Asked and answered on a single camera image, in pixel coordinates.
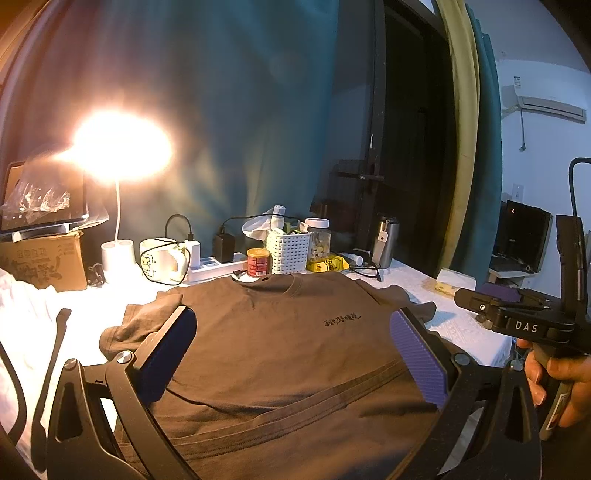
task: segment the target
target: power adapter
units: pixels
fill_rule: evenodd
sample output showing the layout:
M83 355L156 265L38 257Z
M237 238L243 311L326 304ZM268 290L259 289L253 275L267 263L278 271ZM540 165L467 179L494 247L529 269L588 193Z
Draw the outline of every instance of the power adapter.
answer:
M191 255L191 263L189 265L189 268L191 268L192 270L199 268L199 266L201 265L201 244L196 240L189 239L185 240L184 244L185 248L189 251Z
M213 237L213 257L220 263L234 261L236 238L229 233L219 233Z

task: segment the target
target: black cable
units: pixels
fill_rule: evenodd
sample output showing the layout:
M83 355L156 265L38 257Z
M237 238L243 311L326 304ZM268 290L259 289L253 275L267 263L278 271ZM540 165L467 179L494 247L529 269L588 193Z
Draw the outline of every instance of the black cable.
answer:
M171 215L170 217L168 217L168 220L166 220L166 225L164 225L164 238L168 238L168 224L175 218L182 218L187 222L187 225L189 226L189 234L187 235L187 240L189 242L192 242L193 240L195 240L195 238L193 236L193 228L191 227L191 222L189 221L189 219L187 217L185 217L184 215L181 215L180 213L175 213L175 214Z
M378 281L383 281L382 276L379 274L379 267L374 264L369 265L361 265L360 267L357 266L349 266L349 270L357 275L361 275L365 278L377 278ZM359 270L375 270L375 275L367 275L365 273L361 273Z
M257 217L282 217L282 218L289 218L291 220L298 220L299 222L301 222L301 220L298 217L291 217L291 216L288 216L288 215L282 215L280 213L259 213L258 215L249 215L249 216L244 216L244 217L230 217L230 218L226 218L224 220L224 222L222 223L222 226L220 227L218 233L219 233L219 235L225 233L224 226L230 220L248 220L250 218L257 218Z
M523 126L523 109L519 109L520 113L521 113L521 139L522 139L522 144L521 144L521 148L519 148L520 152L524 152L526 149L525 146L525 127Z
M587 157L577 157L573 159L569 166L569 188L570 188L570 203L573 207L573 217L577 218L577 201L574 198L574 183L573 183L573 170L575 165L579 163L589 163L591 164L591 158Z
M146 240L160 240L159 238L144 238L142 240L142 242L145 242ZM181 280L178 283L165 283L165 282L161 282L158 280L152 280L144 271L142 265L141 265L141 261L142 261L142 256L145 255L146 253L151 252L152 250L156 250L158 248L162 248L162 247L169 247L170 245L176 245L179 246L180 244L182 244L184 242L167 242L161 245L157 245L156 247L152 247L152 248L148 248L147 250L144 250L143 252L140 253L139 255L139 262L140 262L140 268L142 270L142 273L144 274L144 277L146 277L148 280L150 280L150 282L153 283L158 283L160 285L166 285L167 287L178 287L181 283L184 282L184 279L187 277L187 273L189 273L189 265L191 265L191 251L188 248L183 248L183 255L185 256L185 258L187 257L187 254L189 254L189 258L187 259L187 269L185 270L185 273L183 274L183 276L181 277Z
M333 255L336 255L337 257L342 257L342 255L335 253L335 252L331 252ZM375 275L367 275L367 273L361 273L359 270L375 270ZM349 271L356 273L357 275L361 275L362 277L365 278L377 278L378 281L382 281L382 277L379 274L379 267L374 264L373 262L368 262L368 263L364 263L360 266L357 265L351 265L349 264Z

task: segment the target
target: white basket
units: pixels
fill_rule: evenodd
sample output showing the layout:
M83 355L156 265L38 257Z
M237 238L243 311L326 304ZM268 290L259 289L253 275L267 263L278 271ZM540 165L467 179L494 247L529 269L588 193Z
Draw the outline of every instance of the white basket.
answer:
M277 235L270 230L265 248L271 253L272 274L303 272L308 260L311 233Z

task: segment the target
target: white mug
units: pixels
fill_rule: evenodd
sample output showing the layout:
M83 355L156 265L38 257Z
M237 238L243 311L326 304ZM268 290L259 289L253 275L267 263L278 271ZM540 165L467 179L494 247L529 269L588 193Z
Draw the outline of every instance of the white mug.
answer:
M139 266L153 281L180 282L189 262L186 250L170 238L149 238L139 244Z

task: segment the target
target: white lamp stand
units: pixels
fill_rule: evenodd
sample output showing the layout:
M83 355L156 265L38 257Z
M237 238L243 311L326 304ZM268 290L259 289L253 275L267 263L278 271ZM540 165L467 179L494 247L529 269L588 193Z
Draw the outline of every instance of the white lamp stand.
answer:
M115 240L105 242L100 246L107 283L124 283L133 281L141 274L139 265L135 262L134 243L131 240L119 240L119 222L121 220L121 195L119 193L119 180L115 180L117 192L117 227L115 228Z

